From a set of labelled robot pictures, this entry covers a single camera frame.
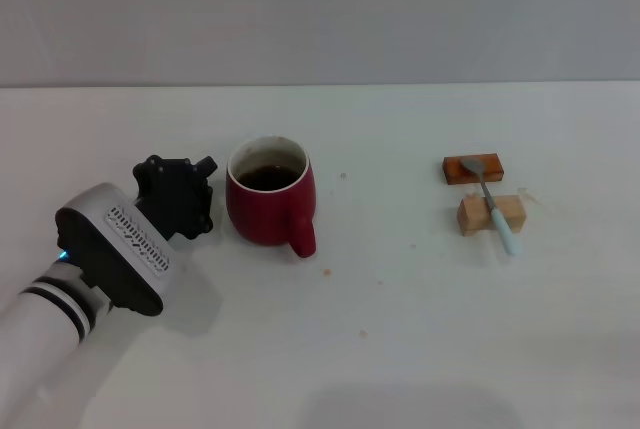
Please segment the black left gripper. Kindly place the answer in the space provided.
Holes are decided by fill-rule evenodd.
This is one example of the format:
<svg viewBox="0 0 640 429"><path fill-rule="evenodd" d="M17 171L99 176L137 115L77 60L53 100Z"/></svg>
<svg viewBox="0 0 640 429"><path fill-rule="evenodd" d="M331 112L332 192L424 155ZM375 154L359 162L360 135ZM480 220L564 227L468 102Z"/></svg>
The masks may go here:
<svg viewBox="0 0 640 429"><path fill-rule="evenodd" d="M132 171L138 184L135 206L164 239L180 234L193 240L213 227L208 177L217 169L211 156L193 164L151 155Z"/></svg>

